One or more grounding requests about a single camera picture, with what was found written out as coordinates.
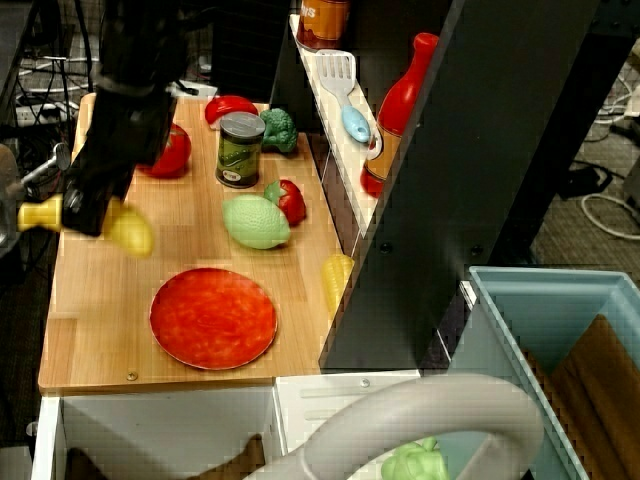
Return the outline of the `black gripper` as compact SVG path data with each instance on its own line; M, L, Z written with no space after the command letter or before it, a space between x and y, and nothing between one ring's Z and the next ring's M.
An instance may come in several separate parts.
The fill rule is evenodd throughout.
M99 237L112 199L123 200L134 169L152 166L162 154L176 108L164 88L130 96L100 88L83 152L65 176L62 225Z

